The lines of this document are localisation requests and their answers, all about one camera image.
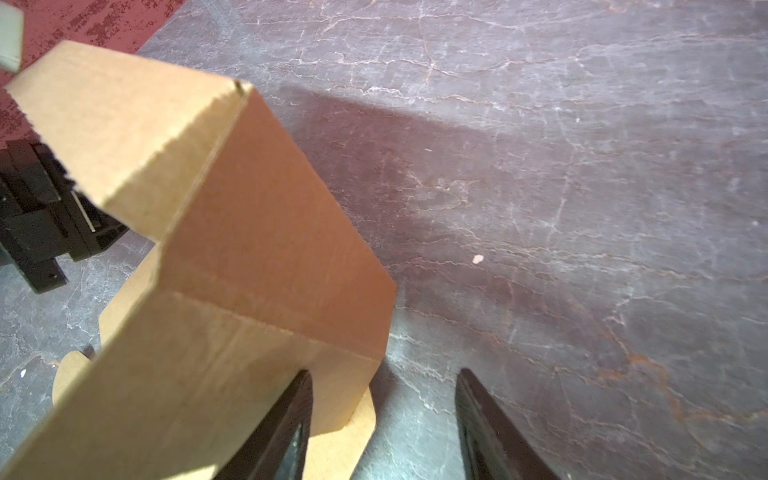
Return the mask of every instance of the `gray marble surface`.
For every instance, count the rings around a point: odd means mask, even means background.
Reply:
[[[462,366],[564,480],[766,477],[768,3],[188,0],[140,55],[253,82],[398,281],[355,478],[462,478]],[[2,270],[0,453],[147,248]]]

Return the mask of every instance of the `white object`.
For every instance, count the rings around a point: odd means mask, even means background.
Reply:
[[[24,12],[0,2],[0,68],[11,73],[22,66]]]

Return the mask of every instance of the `black plastic object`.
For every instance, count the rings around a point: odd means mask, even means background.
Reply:
[[[0,150],[0,243],[35,292],[67,283],[55,257],[88,258],[126,231],[74,189],[46,145],[16,140]]]
[[[301,480],[312,403],[312,376],[303,370],[214,480]]]
[[[456,380],[456,420],[468,480],[558,480],[474,373]]]

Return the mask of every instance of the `brown cardboard box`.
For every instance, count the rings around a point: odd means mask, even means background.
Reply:
[[[384,356],[395,284],[261,96],[74,42],[8,90],[92,201],[161,243],[3,478],[221,466],[305,368],[313,434],[341,429]]]

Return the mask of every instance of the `red surface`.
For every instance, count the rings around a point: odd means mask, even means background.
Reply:
[[[184,0],[4,0],[25,13],[22,68],[60,40],[82,41],[134,53]],[[0,85],[12,75],[0,72]],[[0,148],[6,140],[34,138],[29,123],[0,91]]]

